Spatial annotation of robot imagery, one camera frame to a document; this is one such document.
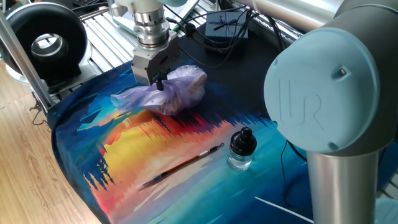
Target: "paintbrush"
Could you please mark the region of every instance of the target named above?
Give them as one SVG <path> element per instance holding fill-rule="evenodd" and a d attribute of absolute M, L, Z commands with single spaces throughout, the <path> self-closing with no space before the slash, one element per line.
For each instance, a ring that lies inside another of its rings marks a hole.
<path fill-rule="evenodd" d="M 171 174 L 175 173 L 176 171 L 184 168 L 185 166 L 187 166 L 187 165 L 189 165 L 189 164 L 191 164 L 193 162 L 196 162 L 196 161 L 200 160 L 203 157 L 206 157 L 206 156 L 210 155 L 211 153 L 217 151 L 219 148 L 221 148 L 223 146 L 224 146 L 224 143 L 221 143 L 219 146 L 212 147 L 211 149 L 206 150 L 203 153 L 201 153 L 201 154 L 199 154 L 199 155 L 197 155 L 197 156 L 195 156 L 195 157 L 193 157 L 193 158 L 191 158 L 191 159 L 189 159 L 189 160 L 187 160 L 187 161 L 185 161 L 185 162 L 183 162 L 183 163 L 181 163 L 181 164 L 179 164 L 179 165 L 177 165 L 177 166 L 175 166 L 175 167 L 173 167 L 173 168 L 171 168 L 171 169 L 169 169 L 169 170 L 167 170 L 167 171 L 165 171 L 165 172 L 163 172 L 163 173 L 161 173 L 161 174 L 159 174 L 157 176 L 155 176 L 151 180 L 148 180 L 147 182 L 145 182 L 145 183 L 141 184 L 140 186 L 138 186 L 137 189 L 142 189 L 144 187 L 148 187 L 148 186 L 154 185 L 156 183 L 159 183 L 160 181 L 162 181 L 166 177 L 170 176 Z"/>

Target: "dropper bottle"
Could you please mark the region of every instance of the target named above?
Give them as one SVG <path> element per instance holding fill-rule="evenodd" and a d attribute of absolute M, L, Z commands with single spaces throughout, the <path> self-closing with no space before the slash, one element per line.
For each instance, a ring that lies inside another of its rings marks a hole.
<path fill-rule="evenodd" d="M 253 159 L 256 147 L 257 140 L 250 128 L 242 128 L 241 131 L 233 134 L 227 157 L 227 163 L 230 168 L 236 171 L 247 170 Z"/>

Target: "ur logo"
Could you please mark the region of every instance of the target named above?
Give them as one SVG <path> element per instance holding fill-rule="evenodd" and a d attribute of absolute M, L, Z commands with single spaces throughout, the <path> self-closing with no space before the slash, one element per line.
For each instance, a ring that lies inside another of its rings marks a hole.
<path fill-rule="evenodd" d="M 279 80 L 280 119 L 312 131 L 324 131 L 324 116 L 319 94 L 310 85 L 294 80 Z"/>

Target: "crumpled bag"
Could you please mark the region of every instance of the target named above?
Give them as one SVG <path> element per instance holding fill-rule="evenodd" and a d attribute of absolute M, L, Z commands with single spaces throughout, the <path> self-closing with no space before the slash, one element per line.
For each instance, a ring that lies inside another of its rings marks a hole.
<path fill-rule="evenodd" d="M 184 65 L 170 72 L 163 80 L 164 91 L 151 86 L 138 86 L 118 95 L 111 95 L 119 111 L 144 108 L 163 115 L 176 115 L 184 108 L 199 104 L 205 94 L 206 73 L 197 66 Z"/>

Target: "wooden floor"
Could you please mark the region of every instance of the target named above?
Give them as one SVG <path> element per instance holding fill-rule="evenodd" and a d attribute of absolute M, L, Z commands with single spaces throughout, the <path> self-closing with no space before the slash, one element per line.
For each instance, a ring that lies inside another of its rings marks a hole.
<path fill-rule="evenodd" d="M 99 223 L 64 178 L 47 125 L 32 124 L 34 105 L 0 62 L 0 223 Z"/>

